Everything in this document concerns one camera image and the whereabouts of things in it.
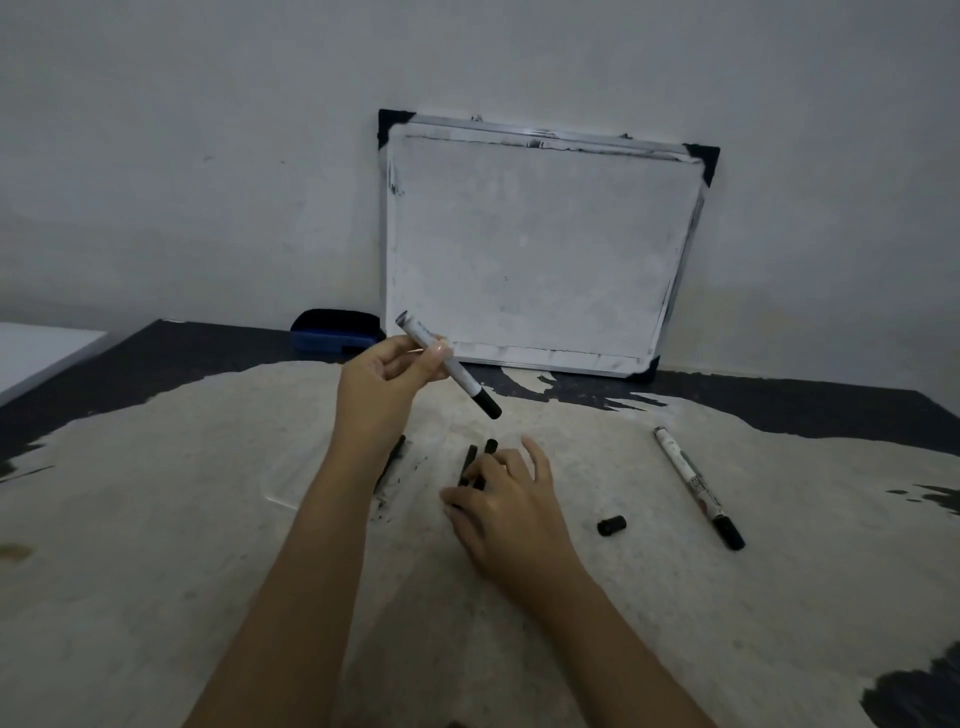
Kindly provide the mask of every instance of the white wall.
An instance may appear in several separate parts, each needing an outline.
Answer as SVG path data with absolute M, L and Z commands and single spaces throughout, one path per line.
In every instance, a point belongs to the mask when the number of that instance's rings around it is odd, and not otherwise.
M 0 318 L 378 308 L 375 112 L 723 148 L 666 365 L 960 410 L 955 0 L 7 0 Z

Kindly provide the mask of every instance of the black corner protector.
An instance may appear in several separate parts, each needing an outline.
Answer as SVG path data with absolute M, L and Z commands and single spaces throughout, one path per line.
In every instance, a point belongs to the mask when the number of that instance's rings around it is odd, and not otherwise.
M 390 138 L 390 128 L 394 124 L 406 124 L 416 114 L 413 111 L 395 111 L 381 109 L 376 113 L 376 148 L 383 149 Z
M 713 173 L 717 169 L 717 159 L 720 158 L 720 147 L 708 147 L 704 144 L 685 144 L 691 157 L 704 161 L 704 182 L 707 187 L 713 182 Z
M 647 367 L 646 372 L 637 372 L 635 375 L 630 375 L 627 377 L 627 381 L 638 381 L 642 384 L 649 384 L 654 380 L 654 377 L 657 375 L 657 367 L 660 365 L 660 357 L 654 357 L 654 360 L 650 362 L 650 366 Z

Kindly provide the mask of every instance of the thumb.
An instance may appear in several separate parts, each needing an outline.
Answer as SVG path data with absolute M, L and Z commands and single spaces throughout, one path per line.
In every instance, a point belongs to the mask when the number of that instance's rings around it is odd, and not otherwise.
M 443 365 L 444 359 L 451 354 L 453 354 L 453 349 L 446 342 L 438 339 L 427 349 L 424 349 L 423 353 L 407 368 L 407 371 L 398 376 L 397 379 L 405 387 L 416 392 L 433 378 L 433 375 Z

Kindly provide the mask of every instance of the hand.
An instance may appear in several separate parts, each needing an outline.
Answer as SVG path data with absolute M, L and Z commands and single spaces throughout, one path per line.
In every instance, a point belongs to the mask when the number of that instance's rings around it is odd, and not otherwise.
M 392 336 L 351 359 L 340 373 L 330 452 L 379 473 L 403 434 L 414 396 L 427 382 L 448 377 L 441 365 L 451 354 L 442 339 L 421 351 L 409 336 Z
M 464 476 L 482 473 L 487 488 L 445 488 L 444 511 L 473 564 L 509 598 L 535 618 L 589 576 L 566 530 L 553 492 L 550 461 L 531 438 L 520 442 L 530 453 L 535 475 L 515 449 L 475 460 Z

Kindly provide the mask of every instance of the whiteboard surface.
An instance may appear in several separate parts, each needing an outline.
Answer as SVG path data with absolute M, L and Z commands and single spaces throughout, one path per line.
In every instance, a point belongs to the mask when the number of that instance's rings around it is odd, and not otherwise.
M 702 164 L 412 133 L 390 146 L 391 332 L 409 309 L 467 359 L 646 369 Z

